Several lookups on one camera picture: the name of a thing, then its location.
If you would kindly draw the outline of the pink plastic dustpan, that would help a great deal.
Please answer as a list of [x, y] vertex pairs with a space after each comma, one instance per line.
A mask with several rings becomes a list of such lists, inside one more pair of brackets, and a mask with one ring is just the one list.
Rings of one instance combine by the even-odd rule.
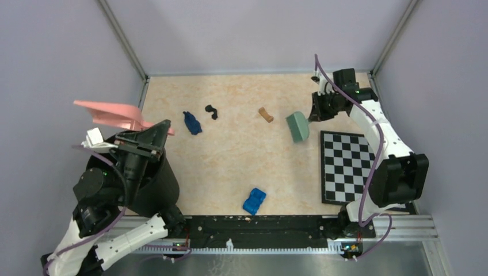
[[85, 108], [94, 124], [135, 132], [145, 131], [154, 126], [154, 123], [143, 118], [141, 110], [134, 105], [83, 100], [75, 100], [73, 104]]

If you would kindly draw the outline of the green plastic hand brush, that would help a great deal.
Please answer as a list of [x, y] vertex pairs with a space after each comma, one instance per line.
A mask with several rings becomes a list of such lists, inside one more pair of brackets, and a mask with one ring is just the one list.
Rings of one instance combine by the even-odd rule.
[[309, 138], [309, 121], [302, 112], [293, 112], [286, 117], [286, 122], [294, 143], [303, 142]]

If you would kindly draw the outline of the large dark blue paper scrap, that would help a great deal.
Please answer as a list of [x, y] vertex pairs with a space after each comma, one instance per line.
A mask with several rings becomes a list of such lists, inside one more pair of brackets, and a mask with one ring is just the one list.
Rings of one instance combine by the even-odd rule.
[[188, 129], [188, 131], [192, 134], [192, 135], [198, 135], [199, 133], [201, 133], [203, 130], [201, 128], [201, 124], [198, 120], [196, 120], [195, 116], [188, 112], [188, 111], [183, 111], [183, 114], [184, 114], [184, 122], [185, 122], [185, 125]]

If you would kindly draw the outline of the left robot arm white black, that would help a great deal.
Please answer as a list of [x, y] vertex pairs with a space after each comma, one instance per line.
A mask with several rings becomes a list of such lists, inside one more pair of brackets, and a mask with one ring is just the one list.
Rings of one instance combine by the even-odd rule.
[[101, 241], [136, 201], [149, 163], [160, 163], [170, 120], [141, 131], [123, 131], [107, 142], [98, 128], [88, 130], [78, 146], [104, 162], [87, 168], [73, 192], [77, 199], [63, 239], [42, 257], [44, 275], [101, 275], [140, 247], [184, 232], [185, 218], [176, 205], [157, 210], [145, 223], [127, 233]]

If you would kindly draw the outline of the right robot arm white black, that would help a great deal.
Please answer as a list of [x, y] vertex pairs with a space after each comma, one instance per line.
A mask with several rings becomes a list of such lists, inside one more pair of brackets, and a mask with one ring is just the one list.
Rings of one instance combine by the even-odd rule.
[[316, 68], [311, 79], [319, 89], [312, 94], [309, 122], [329, 120], [345, 112], [360, 127], [375, 152], [361, 198], [348, 203], [345, 207], [348, 215], [337, 221], [339, 233], [352, 237], [385, 210], [419, 199], [429, 160], [403, 142], [385, 117], [374, 90], [360, 88], [354, 69], [335, 71], [329, 78]]

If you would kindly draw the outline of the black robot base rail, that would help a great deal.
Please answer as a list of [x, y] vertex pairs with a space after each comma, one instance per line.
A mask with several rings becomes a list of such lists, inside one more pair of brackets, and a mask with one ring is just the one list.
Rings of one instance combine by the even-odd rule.
[[341, 222], [337, 216], [192, 216], [170, 238], [191, 248], [224, 248], [231, 241], [236, 249], [325, 248], [329, 240], [356, 240], [376, 236], [373, 224]]

